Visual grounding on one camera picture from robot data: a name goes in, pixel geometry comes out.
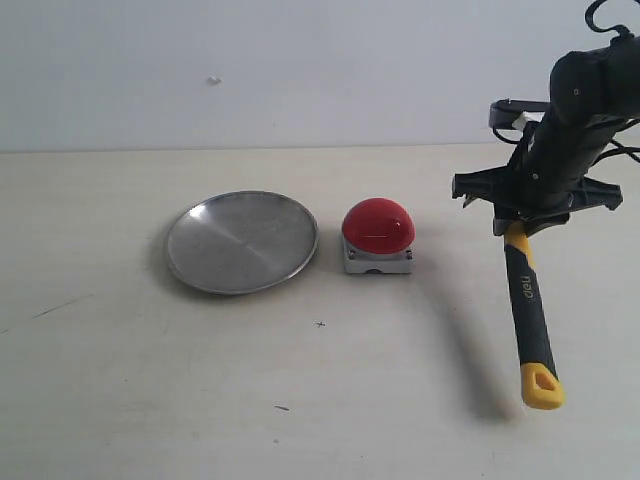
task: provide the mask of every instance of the white wall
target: white wall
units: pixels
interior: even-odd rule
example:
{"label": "white wall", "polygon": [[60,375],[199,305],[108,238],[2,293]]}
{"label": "white wall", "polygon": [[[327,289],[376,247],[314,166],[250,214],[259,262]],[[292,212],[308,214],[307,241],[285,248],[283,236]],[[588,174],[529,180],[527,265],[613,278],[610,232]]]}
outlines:
{"label": "white wall", "polygon": [[[7,1],[0,151],[489,141],[491,101],[546,99],[559,56],[607,44],[587,5]],[[598,19],[640,31],[632,2]]]}

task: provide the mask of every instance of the table surface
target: table surface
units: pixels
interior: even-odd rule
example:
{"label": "table surface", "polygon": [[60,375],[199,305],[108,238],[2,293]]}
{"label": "table surface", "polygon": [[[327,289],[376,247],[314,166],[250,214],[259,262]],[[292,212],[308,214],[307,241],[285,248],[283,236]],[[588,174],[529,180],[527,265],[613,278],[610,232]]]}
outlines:
{"label": "table surface", "polygon": [[[556,365],[523,408],[491,206],[451,177],[504,145],[0,156],[0,476],[75,479],[638,478],[640,169],[615,212],[532,239]],[[215,298],[166,271],[188,206],[276,191],[315,215],[299,276]],[[402,203],[415,273],[349,277],[358,201]]]}

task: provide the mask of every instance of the yellow handle end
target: yellow handle end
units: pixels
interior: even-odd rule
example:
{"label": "yellow handle end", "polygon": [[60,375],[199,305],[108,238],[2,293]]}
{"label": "yellow handle end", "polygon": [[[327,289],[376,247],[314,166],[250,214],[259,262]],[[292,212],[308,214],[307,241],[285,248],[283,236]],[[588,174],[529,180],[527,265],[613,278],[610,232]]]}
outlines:
{"label": "yellow handle end", "polygon": [[564,389],[542,363],[525,363],[522,374],[522,399],[531,408],[554,410],[564,404]]}

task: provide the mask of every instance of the red button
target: red button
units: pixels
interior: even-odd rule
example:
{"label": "red button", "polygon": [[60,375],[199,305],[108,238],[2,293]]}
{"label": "red button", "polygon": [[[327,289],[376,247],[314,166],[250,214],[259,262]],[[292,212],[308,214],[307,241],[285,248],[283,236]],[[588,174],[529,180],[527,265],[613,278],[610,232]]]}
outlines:
{"label": "red button", "polygon": [[349,210],[342,234],[359,250],[388,255],[411,245],[416,229],[401,205],[387,198],[370,198]]}

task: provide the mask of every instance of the mark on table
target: mark on table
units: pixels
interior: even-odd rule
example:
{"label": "mark on table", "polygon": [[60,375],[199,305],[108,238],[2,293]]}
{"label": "mark on table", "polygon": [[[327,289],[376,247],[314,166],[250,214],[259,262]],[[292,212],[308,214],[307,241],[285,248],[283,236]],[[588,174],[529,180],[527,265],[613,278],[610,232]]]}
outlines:
{"label": "mark on table", "polygon": [[39,314],[31,317],[31,319],[33,320],[35,318],[44,317],[45,315],[48,315],[51,312],[55,312],[56,310],[60,310],[61,308],[64,308],[64,307],[68,307],[69,305],[73,305],[74,303],[78,303],[79,301],[84,300],[84,299],[89,298],[89,297],[93,297],[93,295],[83,295],[82,297],[73,298],[73,299],[69,300],[68,302],[64,302],[64,303],[62,303],[60,305],[57,305],[57,306],[52,307],[52,308],[49,308],[49,309],[45,310],[44,312],[40,312]]}

